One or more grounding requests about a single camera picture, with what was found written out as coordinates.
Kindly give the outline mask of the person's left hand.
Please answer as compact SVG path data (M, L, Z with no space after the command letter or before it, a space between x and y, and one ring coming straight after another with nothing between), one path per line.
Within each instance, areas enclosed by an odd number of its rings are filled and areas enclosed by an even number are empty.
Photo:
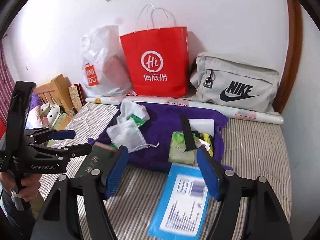
M25 202L31 202L37 197L41 177L41 174L30 174L21 180L23 189L19 190L19 195ZM11 190L16 186L13 176L8 172L1 172L1 184L8 195L11 195Z

